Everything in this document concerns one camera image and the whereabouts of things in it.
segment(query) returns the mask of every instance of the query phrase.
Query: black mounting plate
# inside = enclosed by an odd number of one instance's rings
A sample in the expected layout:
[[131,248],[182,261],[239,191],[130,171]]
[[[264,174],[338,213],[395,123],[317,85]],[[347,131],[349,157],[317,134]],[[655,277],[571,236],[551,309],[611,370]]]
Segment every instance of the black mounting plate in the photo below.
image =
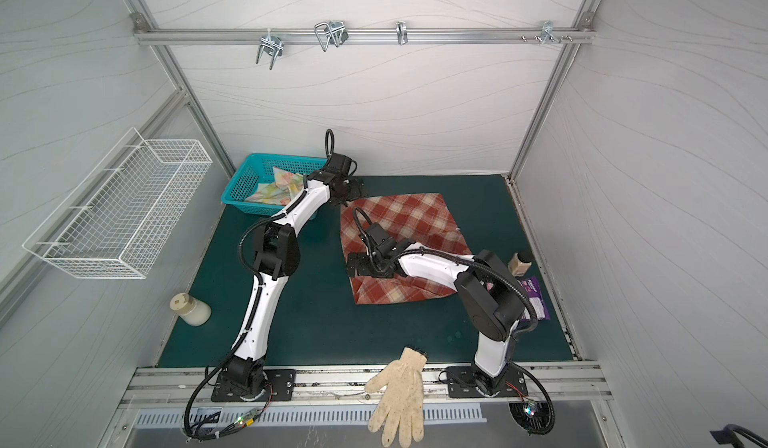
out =
[[[272,385],[272,401],[288,401],[293,396],[293,384],[296,381],[296,370],[264,370],[264,377]],[[267,401],[270,394],[265,390],[259,394],[255,400],[248,401]],[[232,393],[230,382],[222,379],[216,381],[214,392],[210,400],[217,403],[227,401],[243,401]]]
[[[449,380],[461,380],[461,383],[456,381],[448,382],[448,397],[450,398],[485,398],[480,391],[475,387],[475,377],[472,375],[471,366],[448,366],[446,368]],[[501,390],[495,397],[518,397],[518,392],[504,383],[508,381],[515,388],[523,392],[524,395],[528,395],[528,388],[525,385],[525,378],[517,368],[509,365],[507,373],[504,374],[504,379],[501,381]]]

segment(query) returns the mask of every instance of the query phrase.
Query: glove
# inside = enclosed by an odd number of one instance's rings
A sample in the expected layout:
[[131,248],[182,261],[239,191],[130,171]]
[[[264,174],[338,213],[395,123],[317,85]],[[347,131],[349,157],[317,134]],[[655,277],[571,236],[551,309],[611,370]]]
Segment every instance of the glove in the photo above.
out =
[[391,445],[400,426],[400,446],[408,448],[411,438],[424,438],[424,385],[422,370],[426,356],[405,348],[399,360],[394,360],[366,384],[366,393],[375,393],[387,386],[379,406],[368,422],[371,433],[379,431],[386,419],[382,432],[382,444]]

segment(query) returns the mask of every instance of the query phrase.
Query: bottle with beige cap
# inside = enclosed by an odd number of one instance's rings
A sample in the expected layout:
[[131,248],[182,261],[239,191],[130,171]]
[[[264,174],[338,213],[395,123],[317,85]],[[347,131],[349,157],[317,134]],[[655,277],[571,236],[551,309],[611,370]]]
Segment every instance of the bottle with beige cap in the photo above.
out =
[[207,303],[179,293],[170,300],[170,308],[193,327],[199,327],[210,318],[210,306]]

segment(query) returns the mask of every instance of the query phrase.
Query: red plaid fabric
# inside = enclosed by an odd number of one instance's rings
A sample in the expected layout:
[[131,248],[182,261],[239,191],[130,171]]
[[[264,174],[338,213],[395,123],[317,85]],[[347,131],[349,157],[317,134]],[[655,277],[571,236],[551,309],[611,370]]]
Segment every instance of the red plaid fabric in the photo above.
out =
[[[365,252],[357,226],[352,219],[352,208],[359,206],[374,223],[396,240],[410,238],[435,250],[456,254],[471,254],[458,230],[445,200],[439,193],[398,194],[364,198],[350,203],[341,210],[341,246],[344,259],[350,253]],[[356,304],[391,304],[406,301],[442,298],[454,294],[447,288],[424,278],[351,278],[352,296]]]

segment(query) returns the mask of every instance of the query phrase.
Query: bottle with black cap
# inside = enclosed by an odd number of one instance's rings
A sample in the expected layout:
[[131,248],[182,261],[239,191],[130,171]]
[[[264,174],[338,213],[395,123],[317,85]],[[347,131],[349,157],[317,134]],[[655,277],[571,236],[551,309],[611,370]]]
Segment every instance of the bottle with black cap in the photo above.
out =
[[512,272],[512,276],[522,278],[531,267],[531,263],[533,263],[533,253],[531,250],[523,250],[514,254],[507,267]]

